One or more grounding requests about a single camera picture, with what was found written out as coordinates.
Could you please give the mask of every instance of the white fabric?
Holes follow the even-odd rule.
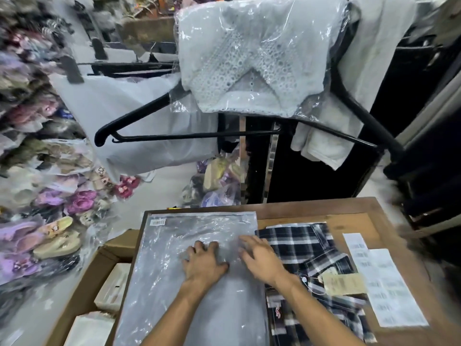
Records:
[[[50,75],[52,86],[83,128],[114,182],[118,182],[120,174],[135,175],[216,155],[216,138],[113,143],[109,136],[102,147],[96,147],[94,138],[99,128],[169,92],[179,82],[179,75],[153,77],[137,83],[107,76],[87,76],[84,80],[82,84],[72,85],[63,75]],[[167,106],[119,133],[138,136],[217,131],[217,115],[200,112],[192,95],[180,103],[187,109],[172,112]]]
[[[346,0],[236,0],[178,12],[182,86],[203,112],[292,117],[324,90]]]
[[[398,136],[397,140],[409,146],[436,121],[447,117],[461,107],[461,72],[459,72],[440,93],[418,114]]]
[[[402,36],[412,24],[414,0],[349,0],[360,10],[357,33],[339,63],[344,86],[370,111]],[[358,136],[363,123],[335,96],[324,102],[319,121]],[[334,170],[346,160],[352,142],[298,124],[291,149],[311,160],[321,160]]]

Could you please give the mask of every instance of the black and white plaid fabric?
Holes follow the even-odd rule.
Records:
[[[354,273],[349,257],[335,248],[325,222],[291,223],[257,231],[282,260],[285,268],[296,273],[306,288],[331,313],[365,342],[376,342],[365,319],[366,300],[353,296],[325,295],[318,278],[326,270],[338,274]],[[276,346],[310,346],[303,327],[286,300],[275,289],[266,288],[267,309],[271,333]]]

